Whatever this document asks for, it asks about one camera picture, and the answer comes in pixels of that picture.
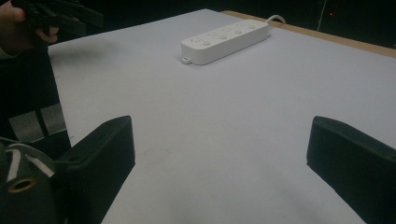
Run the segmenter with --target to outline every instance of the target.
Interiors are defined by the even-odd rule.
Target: white table
[[[104,223],[362,223],[306,165],[314,116],[396,147],[396,60],[274,28],[186,65],[180,41],[239,21],[200,10],[49,48],[72,144],[133,119],[136,166]]]

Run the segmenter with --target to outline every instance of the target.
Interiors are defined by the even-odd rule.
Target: wooden table edge
[[[234,17],[237,17],[237,18],[241,18],[241,19],[244,19],[244,20],[265,21],[265,19],[263,19],[263,18],[250,16],[250,15],[247,15],[247,14],[244,14],[244,13],[235,12],[235,11],[231,11],[231,10],[221,11],[221,13],[224,13],[224,14],[229,15],[229,16],[234,16]],[[288,30],[288,31],[293,31],[295,33],[299,33],[299,34],[303,34],[303,35],[310,35],[310,36],[313,36],[313,37],[316,37],[316,38],[321,38],[321,39],[324,39],[324,40],[332,41],[332,42],[337,43],[337,44],[350,46],[350,47],[355,48],[355,49],[363,49],[363,50],[366,50],[366,51],[370,51],[372,53],[377,53],[377,54],[389,56],[391,58],[396,58],[396,49],[388,49],[388,48],[384,48],[384,47],[381,47],[381,46],[368,44],[368,43],[360,42],[360,41],[357,41],[357,40],[347,39],[347,38],[343,38],[343,37],[336,36],[336,35],[328,35],[328,34],[324,34],[324,33],[321,33],[321,32],[317,32],[317,31],[301,28],[301,27],[298,27],[298,26],[283,24],[282,22],[270,21],[269,23],[272,26],[275,26],[275,27],[278,27],[278,28],[281,28],[281,29],[285,29],[285,30]]]

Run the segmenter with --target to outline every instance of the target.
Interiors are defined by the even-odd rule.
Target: hand
[[[42,29],[36,29],[35,34],[48,43],[58,40],[59,28],[50,27],[49,35]],[[0,6],[0,48],[8,54],[14,54],[32,49],[31,31],[26,21],[26,15],[20,8],[13,7],[8,1]]]

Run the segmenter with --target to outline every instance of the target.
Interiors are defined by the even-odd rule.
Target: power strip
[[[183,63],[207,64],[238,50],[259,43],[270,36],[268,23],[239,21],[181,41]]]

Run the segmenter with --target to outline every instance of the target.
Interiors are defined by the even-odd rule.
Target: dark background
[[[80,0],[106,16],[103,29],[90,28],[90,34],[157,21],[182,13],[208,8],[233,10],[268,18],[283,16],[289,24],[318,29],[325,0]],[[396,48],[395,0],[328,0],[320,31],[332,35]]]

